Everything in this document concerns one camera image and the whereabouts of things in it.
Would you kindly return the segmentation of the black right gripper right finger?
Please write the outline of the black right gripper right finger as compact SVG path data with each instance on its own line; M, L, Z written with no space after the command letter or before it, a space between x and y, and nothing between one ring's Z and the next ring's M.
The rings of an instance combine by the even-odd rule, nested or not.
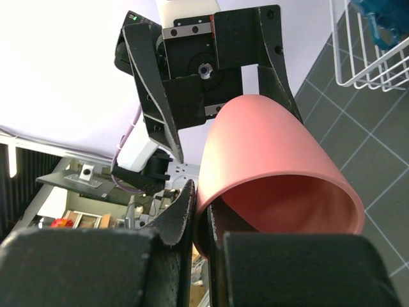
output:
M212 306L400 306L358 235L258 233L226 205L206 211Z

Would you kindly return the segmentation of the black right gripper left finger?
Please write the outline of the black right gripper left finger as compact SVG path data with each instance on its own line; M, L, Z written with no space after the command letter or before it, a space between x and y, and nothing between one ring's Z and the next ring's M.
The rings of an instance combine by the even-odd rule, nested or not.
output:
M195 186L138 229L25 228L1 244L2 306L188 306Z

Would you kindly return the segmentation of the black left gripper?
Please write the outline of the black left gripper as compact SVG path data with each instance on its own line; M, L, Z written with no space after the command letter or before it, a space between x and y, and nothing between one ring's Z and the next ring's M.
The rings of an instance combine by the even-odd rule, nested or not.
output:
M122 33L135 82L145 89L139 100L149 138L179 162L178 129L204 124L242 95L244 66L258 66L260 95L303 122L289 87L277 4L175 19L163 32L169 74L164 85L149 25L128 24Z

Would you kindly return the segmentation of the pink cup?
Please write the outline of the pink cup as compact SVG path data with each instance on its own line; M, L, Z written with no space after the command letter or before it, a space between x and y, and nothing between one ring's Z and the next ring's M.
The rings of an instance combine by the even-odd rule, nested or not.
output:
M362 200L310 132L262 95L230 100L201 160L194 244L209 255L207 208L222 200L261 233L347 233L364 227Z

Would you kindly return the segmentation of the blue mug white inside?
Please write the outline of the blue mug white inside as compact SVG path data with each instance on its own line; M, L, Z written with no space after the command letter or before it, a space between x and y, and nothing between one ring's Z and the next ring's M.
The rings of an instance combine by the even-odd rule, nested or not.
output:
M381 50L391 50L408 34L408 1L352 0L351 5L367 19L371 38ZM380 29L390 33L390 43L383 40Z

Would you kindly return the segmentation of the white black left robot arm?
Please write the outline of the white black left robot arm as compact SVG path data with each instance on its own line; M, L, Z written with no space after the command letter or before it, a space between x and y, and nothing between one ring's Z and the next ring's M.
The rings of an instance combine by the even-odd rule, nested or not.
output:
M259 93L300 116L286 73L278 5L222 11L216 1L161 1L158 7L160 22L126 14L114 59L134 78L140 109L111 174L151 195L197 178L198 169L184 161L178 133L215 118L243 93L243 67L256 65Z

